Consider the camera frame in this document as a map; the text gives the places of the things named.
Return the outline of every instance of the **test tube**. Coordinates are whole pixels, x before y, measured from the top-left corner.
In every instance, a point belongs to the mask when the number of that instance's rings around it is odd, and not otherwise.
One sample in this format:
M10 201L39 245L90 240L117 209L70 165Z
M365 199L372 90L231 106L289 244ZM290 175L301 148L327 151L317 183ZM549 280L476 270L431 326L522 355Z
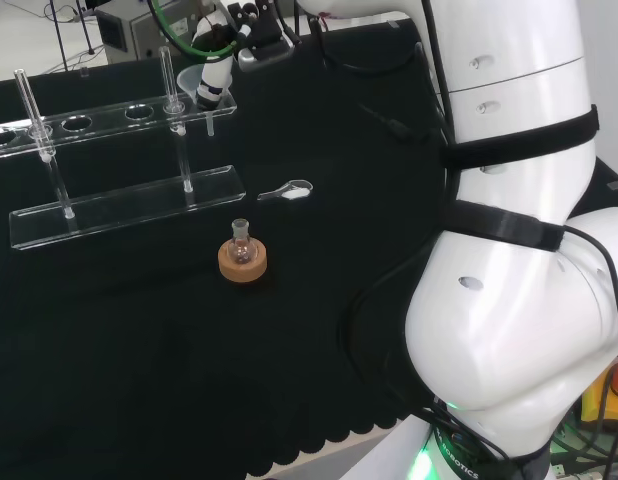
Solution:
M171 64L171 52L169 47L160 47L158 51L160 52L160 64L162 66L162 80L165 83L165 91L167 92L165 111L171 114L182 113L185 105L178 101L178 89L176 88L176 80Z
M18 69L14 72L14 76L16 77L16 83L18 84L18 90L20 91L22 103L25 106L29 120L31 120L31 130L29 135L34 142L36 142L40 159L45 163L47 169L49 170L51 186L53 187L54 192L56 192L58 202L60 202L65 218L74 218L76 215L71 207L71 200L69 200L65 183L60 175L58 162L56 162L56 148L49 139L49 132L47 131L47 128L44 123L42 123L40 111L38 110L36 99L31 91L27 74L24 70Z
M160 64L162 66L162 79L165 84L167 93L167 103L165 104L165 112L173 115L174 119L169 125L169 129L174 134L176 142L176 155L178 157L178 165L180 174L182 175L182 183L186 193L193 192L191 184L191 169L189 168L189 155L187 153L187 129L184 122L178 121L178 116L184 111L185 104L178 100L178 90L176 89L176 81L173 75L173 66L171 65L171 52L169 47L160 47Z

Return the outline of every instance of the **black fabric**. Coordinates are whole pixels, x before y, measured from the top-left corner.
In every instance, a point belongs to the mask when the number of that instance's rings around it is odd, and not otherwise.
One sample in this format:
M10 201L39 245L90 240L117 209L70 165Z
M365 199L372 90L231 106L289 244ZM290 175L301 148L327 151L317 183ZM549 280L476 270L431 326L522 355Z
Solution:
M555 252L564 227L501 208L455 200L445 205L442 229L498 242Z
M474 142L442 148L446 168L467 170L488 167L561 152L591 141L600 130L598 109L565 122Z
M334 54L369 67L408 41L413 30L387 24L330 34ZM17 252L9 212L54 197L35 155L0 160L0 480L243 479L406 413L352 376L335 327L354 292L436 222L434 145L397 144L358 108L426 132L426 77L416 65L334 77L303 45L289 62L236 72L238 111L213 139L204 122L187 127L192 170L234 164L240 203ZM163 94L157 60L31 85L46 115ZM0 83L0 123L24 117L14 82ZM117 136L61 147L58 162L70 194L87 195L177 175L172 141L167 130ZM315 186L305 201L256 202L296 178ZM599 164L578 212L618 205L606 188L616 178ZM216 266L239 217L269 254L248 287ZM355 353L379 372L423 268L378 289L358 319ZM429 405L413 367L389 357L406 403Z

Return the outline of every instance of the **gray machine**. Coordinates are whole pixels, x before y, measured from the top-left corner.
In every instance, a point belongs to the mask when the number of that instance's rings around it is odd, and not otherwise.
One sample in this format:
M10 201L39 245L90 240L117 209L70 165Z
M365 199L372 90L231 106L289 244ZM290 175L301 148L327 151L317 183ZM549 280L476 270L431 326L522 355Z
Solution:
M188 45L198 21L209 13L201 12L199 2L192 0L160 0L160 6L171 29ZM146 1L112 0L95 14L109 64L156 57L164 45L172 55L179 54L156 25Z

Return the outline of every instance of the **green led light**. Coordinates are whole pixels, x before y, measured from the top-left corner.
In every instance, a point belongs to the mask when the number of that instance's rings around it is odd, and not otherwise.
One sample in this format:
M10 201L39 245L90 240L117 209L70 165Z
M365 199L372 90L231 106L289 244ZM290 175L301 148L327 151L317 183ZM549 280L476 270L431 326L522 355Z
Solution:
M421 451L411 466L407 480L425 480L431 473L432 466L427 451Z

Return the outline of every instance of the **lab equipment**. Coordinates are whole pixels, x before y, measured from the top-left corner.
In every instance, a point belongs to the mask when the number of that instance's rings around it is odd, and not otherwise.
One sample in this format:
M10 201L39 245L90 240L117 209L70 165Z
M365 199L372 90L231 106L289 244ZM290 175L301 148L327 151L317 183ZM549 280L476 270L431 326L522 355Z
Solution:
M191 43L198 20L209 13L200 2L160 0L173 32ZM94 11L109 64L155 58L160 47L168 46L146 2L112 0ZM172 54L179 52L172 48Z
M306 180L290 180L282 187L273 192L261 193L258 195L259 201L271 200L274 198L284 198L286 200L296 200L307 198L313 191L313 185Z
M218 250L220 273L234 283L251 283L267 270L267 249L249 235L249 222L244 218L231 224L233 238Z
M231 165L191 173L186 144L187 123L204 119L211 136L217 118L236 110L231 94L224 93L217 110L201 111L189 95L177 92L167 47L160 50L160 58L166 96L51 117L40 115L25 72L15 72L29 121L0 125L0 157L38 152L58 202L11 212L13 248L39 247L239 201L245 196L240 177ZM69 198L56 160L59 147L158 127L172 132L179 177Z

